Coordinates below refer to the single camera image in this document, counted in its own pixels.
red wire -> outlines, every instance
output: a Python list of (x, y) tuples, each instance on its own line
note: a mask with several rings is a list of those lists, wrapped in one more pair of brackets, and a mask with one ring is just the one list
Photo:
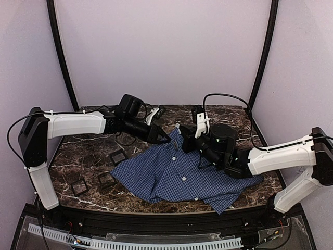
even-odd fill
[(69, 229), (69, 233), (68, 234), (70, 234), (70, 232), (72, 231), (72, 229), (73, 229), (73, 224), (69, 221), (69, 222), (66, 222), (66, 224), (68, 224), (69, 225), (69, 227), (70, 227), (70, 229)]
[(280, 225), (281, 225), (282, 234), (283, 234), (283, 233), (285, 233), (285, 229), (283, 228), (283, 223), (282, 223), (282, 221), (281, 221), (281, 220), (279, 220), (279, 223), (280, 223)]

black cable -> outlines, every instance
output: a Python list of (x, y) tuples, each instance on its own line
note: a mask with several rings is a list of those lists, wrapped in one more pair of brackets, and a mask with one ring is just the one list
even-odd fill
[(149, 106), (151, 109), (154, 109), (151, 104), (146, 103), (147, 106)]
[(204, 97), (203, 99), (203, 115), (204, 115), (204, 118), (206, 119), (206, 99), (207, 97), (209, 96), (226, 96), (226, 97), (231, 97), (231, 98), (234, 98), (234, 99), (237, 99), (239, 101), (241, 101), (242, 103), (244, 103), (246, 106), (247, 106), (247, 109), (249, 110), (249, 118), (250, 118), (250, 123), (251, 123), (251, 128), (250, 128), (250, 140), (251, 140), (251, 143), (253, 145), (253, 147), (255, 147), (256, 149), (258, 150), (261, 150), (261, 151), (267, 151), (266, 149), (264, 148), (260, 148), (258, 147), (254, 140), (253, 140), (253, 124), (254, 124), (254, 119), (253, 119), (253, 115), (252, 115), (252, 109), (250, 107), (250, 105), (244, 101), (242, 98), (238, 97), (238, 96), (235, 96), (235, 95), (230, 95), (230, 94), (224, 94), (224, 93), (211, 93), (211, 94), (208, 94)]
[(44, 245), (46, 247), (47, 250), (50, 250), (50, 248), (48, 247), (48, 244), (47, 244), (47, 241), (46, 241), (46, 238), (45, 238), (45, 235), (44, 235), (44, 230), (43, 230), (43, 209), (39, 206), (39, 202), (41, 202), (39, 196), (37, 196), (37, 207), (39, 209), (39, 216), (38, 216), (38, 224), (41, 228), (41, 234), (42, 234), (42, 238), (43, 238), (43, 241), (44, 241)]
[(37, 116), (37, 115), (51, 115), (51, 114), (53, 114), (53, 115), (64, 115), (64, 114), (89, 114), (89, 113), (92, 113), (92, 112), (95, 112), (95, 111), (99, 111), (101, 108), (103, 108), (103, 107), (106, 107), (106, 108), (108, 108), (109, 110), (112, 110), (112, 108), (109, 108), (109, 107), (107, 107), (107, 106), (105, 106), (105, 105), (102, 105), (102, 106), (100, 106), (100, 107), (98, 107), (98, 108), (96, 108), (96, 109), (94, 109), (94, 110), (91, 110), (91, 111), (87, 111), (87, 112), (83, 112), (83, 111), (81, 111), (81, 112), (46, 112), (46, 111), (42, 111), (42, 112), (37, 112), (37, 113), (33, 113), (33, 114), (29, 114), (29, 115), (26, 115), (26, 116), (23, 116), (23, 117), (21, 117), (20, 119), (18, 119), (17, 121), (15, 121), (10, 127), (9, 127), (9, 129), (8, 129), (8, 131), (7, 131), (7, 143), (8, 143), (8, 146), (9, 146), (9, 148), (13, 151), (13, 153), (21, 160), (21, 162), (23, 162), (23, 164), (25, 165), (25, 162), (24, 162), (24, 160), (23, 160), (23, 158), (16, 152), (16, 150), (13, 148), (13, 146), (11, 145), (11, 143), (10, 143), (10, 139), (9, 139), (9, 135), (10, 135), (10, 132), (11, 132), (11, 130), (13, 129), (13, 127), (16, 125), (16, 124), (18, 124), (20, 121), (22, 121), (22, 120), (25, 120), (25, 119), (27, 119), (27, 118), (29, 118), (29, 117), (32, 117), (32, 116)]
[(277, 246), (275, 248), (256, 248), (256, 250), (277, 250), (277, 249), (283, 247), (289, 241), (289, 239), (291, 237), (291, 231), (292, 231), (292, 218), (290, 218), (290, 229), (289, 229), (288, 237), (287, 237), (287, 239), (280, 246)]
[(121, 133), (120, 133), (120, 134), (117, 134), (116, 137), (114, 138), (114, 140), (115, 140), (118, 144), (120, 144), (121, 146), (128, 147), (128, 146), (131, 146), (133, 143), (136, 142), (136, 138), (134, 138), (134, 140), (133, 140), (130, 144), (123, 144), (123, 143), (121, 143), (121, 142), (118, 141), (118, 137), (119, 137), (120, 135), (121, 135)]
[[(240, 98), (238, 96), (235, 96), (235, 95), (229, 95), (229, 94), (224, 94), (224, 93), (211, 93), (211, 94), (206, 95), (204, 97), (204, 99), (203, 99), (203, 115), (204, 115), (205, 118), (206, 118), (206, 99), (209, 96), (226, 96), (226, 97), (231, 97), (231, 98), (234, 98), (234, 99), (237, 99), (237, 100), (243, 102), (247, 106), (247, 109), (249, 111), (250, 123), (251, 123), (250, 140), (251, 140), (251, 143), (252, 143), (253, 147), (255, 147), (256, 149), (258, 149), (260, 151), (266, 151), (266, 152), (268, 152), (268, 151), (273, 151), (273, 150), (277, 150), (277, 149), (281, 149), (281, 148), (285, 148), (285, 147), (295, 146), (295, 145), (303, 143), (303, 141), (299, 141), (299, 142), (293, 142), (293, 143), (289, 143), (289, 144), (286, 144), (286, 145), (283, 145), (283, 146), (273, 147), (273, 148), (269, 148), (269, 147), (267, 147), (267, 148), (261, 148), (261, 147), (258, 147), (255, 144), (254, 139), (253, 139), (252, 130), (253, 130), (254, 118), (253, 118), (253, 113), (252, 113), (252, 109), (251, 109), (250, 105), (246, 101), (244, 101), (242, 98)], [(330, 140), (333, 140), (333, 137), (330, 137), (330, 136), (313, 137), (313, 138), (305, 140), (304, 142), (310, 142), (310, 141), (313, 141), (313, 140), (316, 140), (316, 139), (330, 139)]]

shirt sleeve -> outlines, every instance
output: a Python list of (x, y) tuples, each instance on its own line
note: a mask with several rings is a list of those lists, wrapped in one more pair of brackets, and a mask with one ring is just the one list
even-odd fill
[(239, 193), (221, 194), (211, 198), (203, 199), (203, 202), (212, 206), (212, 208), (220, 215), (224, 210), (231, 206), (237, 199)]

clear plastic panel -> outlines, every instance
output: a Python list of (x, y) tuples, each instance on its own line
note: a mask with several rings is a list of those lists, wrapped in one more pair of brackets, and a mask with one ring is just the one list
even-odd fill
[[(281, 246), (287, 240), (290, 233), (290, 219), (287, 221), (288, 225), (284, 226), (283, 237), (264, 243), (258, 248), (276, 248)], [(298, 215), (291, 217), (291, 223), (292, 227), (290, 239), (284, 246), (278, 248), (278, 250), (312, 250), (309, 235), (305, 228), (302, 216)], [(264, 238), (272, 235), (276, 230), (280, 230), (280, 227), (259, 231), (259, 241), (262, 241)]]
[[(30, 224), (39, 226), (38, 220), (33, 217), (26, 216), (21, 228), (20, 236), (17, 242), (16, 250), (36, 250), (36, 249), (46, 249), (43, 238), (34, 233), (28, 232), (28, 227)], [(56, 228), (50, 228), (43, 226), (45, 229), (52, 229), (57, 232), (65, 232)], [(48, 247), (52, 249), (60, 250), (72, 250), (68, 243), (58, 242), (51, 239), (46, 239)]]
[(151, 236), (108, 233), (106, 240), (140, 244), (186, 244), (222, 240), (220, 233), (177, 236)]

small black square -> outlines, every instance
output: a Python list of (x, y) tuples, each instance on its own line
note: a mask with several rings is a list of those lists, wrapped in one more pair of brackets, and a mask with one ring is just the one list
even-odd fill
[(79, 196), (89, 191), (87, 183), (85, 182), (84, 179), (72, 183), (71, 187), (75, 196)]
[(123, 160), (128, 159), (125, 151), (122, 149), (110, 154), (110, 158), (115, 166), (118, 165), (119, 163), (121, 163)]
[(106, 189), (115, 183), (115, 180), (110, 174), (110, 172), (100, 174), (98, 176), (98, 181), (102, 189)]

